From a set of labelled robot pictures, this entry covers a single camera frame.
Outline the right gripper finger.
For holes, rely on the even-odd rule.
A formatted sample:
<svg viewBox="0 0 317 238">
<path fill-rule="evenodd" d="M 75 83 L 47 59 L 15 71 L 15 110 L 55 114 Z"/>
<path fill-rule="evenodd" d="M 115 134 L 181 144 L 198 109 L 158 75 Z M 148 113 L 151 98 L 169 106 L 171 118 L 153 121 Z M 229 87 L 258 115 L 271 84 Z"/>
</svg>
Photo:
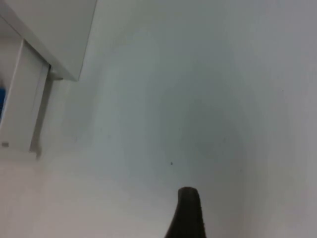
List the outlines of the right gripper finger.
<svg viewBox="0 0 317 238">
<path fill-rule="evenodd" d="M 201 200 L 197 189 L 182 187 L 166 238 L 206 238 Z"/>
</svg>

